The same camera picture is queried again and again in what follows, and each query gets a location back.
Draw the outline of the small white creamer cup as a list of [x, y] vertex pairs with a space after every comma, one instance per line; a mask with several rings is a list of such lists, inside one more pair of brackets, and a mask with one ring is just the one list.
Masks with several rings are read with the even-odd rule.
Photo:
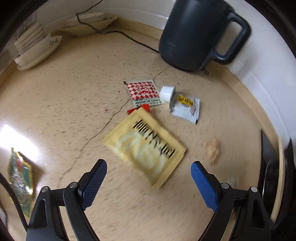
[[159, 98], [165, 103], [171, 103], [176, 93], [176, 86], [163, 86], [159, 93]]

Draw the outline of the stack of white bowls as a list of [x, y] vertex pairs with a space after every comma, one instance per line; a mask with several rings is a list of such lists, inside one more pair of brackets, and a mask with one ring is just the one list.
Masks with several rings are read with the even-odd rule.
[[41, 23], [35, 23], [15, 41], [18, 57], [14, 59], [17, 69], [28, 70], [49, 57], [61, 44], [62, 36], [44, 32]]

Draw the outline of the yellow snack packet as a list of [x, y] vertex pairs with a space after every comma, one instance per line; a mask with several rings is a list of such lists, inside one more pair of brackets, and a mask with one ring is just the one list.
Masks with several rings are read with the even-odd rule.
[[166, 182], [187, 150], [144, 108], [129, 114], [103, 141], [123, 161], [141, 171], [154, 189]]

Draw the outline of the wide white bowls by wall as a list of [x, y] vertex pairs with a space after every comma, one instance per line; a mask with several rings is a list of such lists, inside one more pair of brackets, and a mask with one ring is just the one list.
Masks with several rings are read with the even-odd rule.
[[81, 24], [75, 16], [66, 20], [62, 28], [59, 30], [74, 37], [87, 36], [95, 33], [95, 30], [89, 27], [89, 25], [98, 31], [102, 31], [117, 18], [117, 15], [104, 12], [86, 13], [79, 15], [79, 20], [84, 24]]

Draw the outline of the white yellow sauce sachet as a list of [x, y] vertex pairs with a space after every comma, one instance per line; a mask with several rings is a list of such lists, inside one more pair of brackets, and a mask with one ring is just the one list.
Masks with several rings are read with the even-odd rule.
[[200, 100], [176, 93], [170, 105], [170, 113], [176, 117], [197, 124], [200, 114]]

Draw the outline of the green gold seaweed packet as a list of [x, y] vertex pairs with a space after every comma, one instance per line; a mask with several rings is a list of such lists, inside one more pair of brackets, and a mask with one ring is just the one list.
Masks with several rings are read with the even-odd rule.
[[34, 194], [32, 166], [14, 148], [11, 148], [8, 176], [9, 184], [16, 194], [24, 215], [30, 218]]

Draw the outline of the black electric kettle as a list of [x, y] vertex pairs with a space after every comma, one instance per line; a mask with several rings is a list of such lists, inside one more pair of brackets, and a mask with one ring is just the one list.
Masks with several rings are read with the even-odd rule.
[[[217, 45], [232, 22], [241, 31], [221, 55]], [[159, 54], [178, 70], [204, 71], [212, 61], [231, 63], [250, 35], [249, 23], [225, 1], [176, 1], [159, 40]]]

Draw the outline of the red checkered sauce sachet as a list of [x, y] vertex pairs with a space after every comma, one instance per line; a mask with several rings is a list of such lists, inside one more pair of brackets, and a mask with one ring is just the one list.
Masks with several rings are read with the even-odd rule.
[[164, 104], [159, 97], [159, 90], [153, 80], [130, 80], [125, 81], [127, 91], [132, 100], [134, 107], [148, 104], [149, 106], [156, 106]]

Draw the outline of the black induction cooktop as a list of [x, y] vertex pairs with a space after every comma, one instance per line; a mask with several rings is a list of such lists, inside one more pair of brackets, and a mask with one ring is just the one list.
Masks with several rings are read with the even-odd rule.
[[290, 214], [295, 216], [295, 161], [290, 140], [284, 148], [279, 142], [279, 153], [273, 149], [267, 135], [261, 131], [261, 164], [258, 190], [267, 217], [279, 225]]

